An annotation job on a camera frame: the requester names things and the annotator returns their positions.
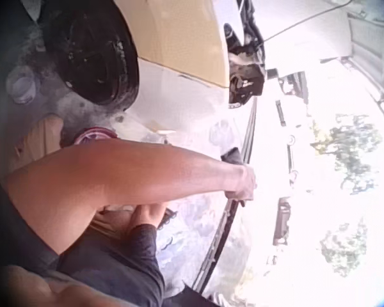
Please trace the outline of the dark sanding pad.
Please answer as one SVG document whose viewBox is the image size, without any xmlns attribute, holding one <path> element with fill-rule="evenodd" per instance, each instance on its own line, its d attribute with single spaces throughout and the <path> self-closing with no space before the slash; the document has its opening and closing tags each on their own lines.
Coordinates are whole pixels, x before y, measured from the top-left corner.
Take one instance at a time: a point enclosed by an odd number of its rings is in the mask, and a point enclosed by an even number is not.
<svg viewBox="0 0 384 307">
<path fill-rule="evenodd" d="M 243 165 L 244 161 L 238 147 L 231 148 L 227 153 L 221 156 L 223 162 L 234 164 L 234 165 Z"/>
</svg>

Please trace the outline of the white and yellow car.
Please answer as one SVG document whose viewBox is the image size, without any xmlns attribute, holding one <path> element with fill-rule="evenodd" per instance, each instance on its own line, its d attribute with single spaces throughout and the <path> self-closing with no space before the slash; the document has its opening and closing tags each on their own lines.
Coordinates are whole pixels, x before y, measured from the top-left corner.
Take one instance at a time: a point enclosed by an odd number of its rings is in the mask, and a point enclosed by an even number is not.
<svg viewBox="0 0 384 307">
<path fill-rule="evenodd" d="M 257 113 L 250 163 L 259 142 L 262 209 L 285 224 L 297 173 L 295 138 L 280 94 L 291 70 L 266 63 L 252 0 L 114 0 L 138 55 L 133 105 L 111 126 L 131 141 L 166 143 L 220 158 L 241 152 L 253 98 Z"/>
</svg>

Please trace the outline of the black car wheel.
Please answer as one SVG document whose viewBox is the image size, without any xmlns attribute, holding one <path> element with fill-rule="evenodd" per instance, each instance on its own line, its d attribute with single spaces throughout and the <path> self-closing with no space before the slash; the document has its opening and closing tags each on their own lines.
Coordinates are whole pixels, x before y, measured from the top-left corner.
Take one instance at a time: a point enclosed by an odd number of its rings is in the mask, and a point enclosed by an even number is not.
<svg viewBox="0 0 384 307">
<path fill-rule="evenodd" d="M 72 91 L 108 109 L 133 105 L 138 55 L 114 0 L 44 0 L 38 23 L 56 71 Z"/>
</svg>

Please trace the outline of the clear plastic container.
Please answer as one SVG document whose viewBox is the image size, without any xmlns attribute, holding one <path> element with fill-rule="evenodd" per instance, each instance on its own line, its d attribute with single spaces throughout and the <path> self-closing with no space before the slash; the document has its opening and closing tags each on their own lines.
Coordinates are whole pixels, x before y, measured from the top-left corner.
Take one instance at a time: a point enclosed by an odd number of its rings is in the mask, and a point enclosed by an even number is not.
<svg viewBox="0 0 384 307">
<path fill-rule="evenodd" d="M 16 66 L 6 78 L 6 92 L 15 104 L 31 103 L 38 93 L 38 81 L 34 71 L 26 65 Z"/>
</svg>

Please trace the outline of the red and white lid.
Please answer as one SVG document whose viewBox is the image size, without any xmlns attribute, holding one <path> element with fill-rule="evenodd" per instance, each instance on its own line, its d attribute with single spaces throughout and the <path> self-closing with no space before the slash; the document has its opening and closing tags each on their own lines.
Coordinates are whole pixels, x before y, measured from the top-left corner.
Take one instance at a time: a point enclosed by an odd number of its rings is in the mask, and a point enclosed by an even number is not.
<svg viewBox="0 0 384 307">
<path fill-rule="evenodd" d="M 91 141 L 100 139 L 116 139 L 117 134 L 105 127 L 89 127 L 80 130 L 75 136 L 72 142 L 73 145 L 80 145 L 83 143 L 89 143 Z"/>
</svg>

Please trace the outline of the black car window seal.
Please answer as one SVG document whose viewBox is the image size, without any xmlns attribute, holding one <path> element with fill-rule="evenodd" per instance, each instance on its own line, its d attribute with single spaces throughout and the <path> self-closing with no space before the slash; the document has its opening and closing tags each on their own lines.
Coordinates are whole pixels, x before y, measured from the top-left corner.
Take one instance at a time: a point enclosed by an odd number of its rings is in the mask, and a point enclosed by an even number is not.
<svg viewBox="0 0 384 307">
<path fill-rule="evenodd" d="M 256 124 L 256 113 L 257 97 L 253 98 L 252 100 L 250 117 L 248 120 L 248 126 L 244 137 L 243 147 L 241 150 L 243 162 L 246 164 L 250 163 L 250 158 L 252 155 L 253 139 Z M 218 225 L 212 243 L 209 246 L 208 252 L 204 258 L 204 261 L 202 262 L 199 273 L 191 287 L 195 292 L 199 293 L 200 295 L 204 294 L 205 288 L 211 279 L 214 269 L 216 268 L 220 256 L 222 254 L 223 248 L 225 247 L 225 243 L 230 234 L 230 230 L 233 225 L 236 212 L 239 207 L 243 206 L 243 204 L 244 202 L 228 200 L 225 205 L 222 217 L 220 219 L 220 223 Z"/>
</svg>

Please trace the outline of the person's legs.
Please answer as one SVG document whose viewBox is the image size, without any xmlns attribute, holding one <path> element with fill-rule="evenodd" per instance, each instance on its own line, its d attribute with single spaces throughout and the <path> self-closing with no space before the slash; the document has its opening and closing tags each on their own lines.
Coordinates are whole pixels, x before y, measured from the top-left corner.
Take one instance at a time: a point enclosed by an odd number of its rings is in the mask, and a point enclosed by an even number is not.
<svg viewBox="0 0 384 307">
<path fill-rule="evenodd" d="M 218 307 L 189 287 L 164 296 L 156 239 L 165 211 L 164 203 L 139 205 L 128 223 L 114 212 L 119 238 L 87 229 L 61 256 L 58 271 L 139 307 Z"/>
</svg>

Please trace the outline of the person's right hand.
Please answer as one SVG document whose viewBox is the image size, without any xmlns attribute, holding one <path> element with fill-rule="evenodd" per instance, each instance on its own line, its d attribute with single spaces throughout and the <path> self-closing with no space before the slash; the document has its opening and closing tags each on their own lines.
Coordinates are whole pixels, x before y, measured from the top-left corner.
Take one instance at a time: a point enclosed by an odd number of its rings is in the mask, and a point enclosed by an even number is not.
<svg viewBox="0 0 384 307">
<path fill-rule="evenodd" d="M 251 189 L 255 192 L 257 181 L 253 168 L 247 164 L 238 165 L 237 168 L 239 169 L 239 175 L 233 191 Z"/>
</svg>

